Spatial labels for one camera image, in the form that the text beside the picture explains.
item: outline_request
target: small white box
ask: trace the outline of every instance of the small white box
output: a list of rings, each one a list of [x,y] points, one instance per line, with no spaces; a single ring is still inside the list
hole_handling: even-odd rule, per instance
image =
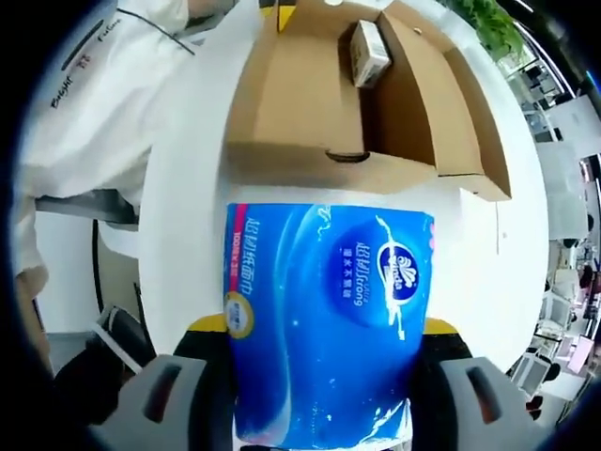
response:
[[[373,87],[391,64],[375,23],[359,21],[350,40],[350,60],[356,87]]]

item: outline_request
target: blue tissue package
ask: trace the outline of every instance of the blue tissue package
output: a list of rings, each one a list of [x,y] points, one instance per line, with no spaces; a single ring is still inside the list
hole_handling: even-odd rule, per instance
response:
[[[241,440],[332,449],[398,436],[433,235],[432,217],[415,211],[228,206],[224,311]]]

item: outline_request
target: white shirt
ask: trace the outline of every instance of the white shirt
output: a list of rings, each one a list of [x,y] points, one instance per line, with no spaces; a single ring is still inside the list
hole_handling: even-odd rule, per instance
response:
[[[168,33],[184,28],[187,0],[123,0]],[[139,206],[148,153],[166,111],[164,95],[192,56],[139,18],[116,12],[87,44],[59,92],[36,105],[23,134],[13,268],[37,295],[46,280],[36,246],[36,197],[117,189]]]

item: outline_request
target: white table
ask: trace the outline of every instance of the white table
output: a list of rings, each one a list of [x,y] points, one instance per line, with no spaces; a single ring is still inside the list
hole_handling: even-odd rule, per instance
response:
[[[406,1],[438,23],[474,68],[497,120],[513,199],[486,203],[442,180],[392,195],[233,185],[222,158],[223,128],[260,18],[252,20],[249,14],[255,16],[246,11],[244,22],[233,25],[227,22],[235,20],[230,13],[211,33],[231,32],[233,25],[238,33],[248,28],[249,39],[217,52],[209,37],[191,58],[173,86],[174,114],[146,173],[140,278],[157,352],[173,352],[192,322],[223,311],[223,224],[226,203],[232,200],[427,211],[437,225],[428,316],[450,321],[474,355],[488,357],[502,370],[528,347],[543,298],[548,252],[547,199],[528,125],[473,30],[433,0]]]

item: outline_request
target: tissue package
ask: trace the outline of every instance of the tissue package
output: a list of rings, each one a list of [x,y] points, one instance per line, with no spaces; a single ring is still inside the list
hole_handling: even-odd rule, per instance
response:
[[[414,211],[228,206],[224,311],[241,440],[332,449],[398,436],[433,233]]]

